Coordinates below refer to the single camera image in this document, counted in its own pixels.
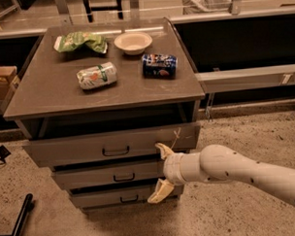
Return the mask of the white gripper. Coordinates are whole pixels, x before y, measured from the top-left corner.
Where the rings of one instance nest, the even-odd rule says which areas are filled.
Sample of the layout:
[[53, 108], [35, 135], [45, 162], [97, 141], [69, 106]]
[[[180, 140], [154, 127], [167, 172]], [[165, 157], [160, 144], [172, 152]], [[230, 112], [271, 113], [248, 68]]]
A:
[[148, 203], [159, 203], [166, 199], [174, 190], [174, 185], [185, 185], [186, 180], [181, 173], [182, 152], [172, 151], [162, 143], [156, 143], [155, 146], [160, 151], [160, 158], [165, 160], [163, 173], [166, 180], [158, 179], [155, 192], [147, 199]]

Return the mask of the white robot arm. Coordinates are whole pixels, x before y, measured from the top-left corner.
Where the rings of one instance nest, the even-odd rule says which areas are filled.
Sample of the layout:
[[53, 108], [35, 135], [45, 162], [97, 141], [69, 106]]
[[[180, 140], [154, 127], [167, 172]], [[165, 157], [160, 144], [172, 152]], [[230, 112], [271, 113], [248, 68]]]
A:
[[164, 180], [158, 179], [149, 203], [166, 199], [177, 185], [238, 181], [268, 192], [295, 207], [295, 169], [255, 161], [221, 145], [205, 146], [197, 153], [174, 152], [155, 146], [164, 160]]

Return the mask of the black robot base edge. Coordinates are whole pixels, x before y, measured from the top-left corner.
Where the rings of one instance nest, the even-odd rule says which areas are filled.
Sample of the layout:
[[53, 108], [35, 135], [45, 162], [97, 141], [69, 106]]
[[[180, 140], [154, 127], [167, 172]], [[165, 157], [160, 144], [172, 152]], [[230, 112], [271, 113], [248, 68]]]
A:
[[34, 207], [32, 201], [33, 201], [33, 194], [28, 193], [25, 196], [23, 204], [20, 208], [20, 211], [17, 216], [16, 224], [15, 224], [14, 229], [12, 230], [11, 234], [10, 235], [0, 235], [0, 236], [20, 236], [20, 234], [22, 232], [22, 228], [26, 222], [26, 217]]

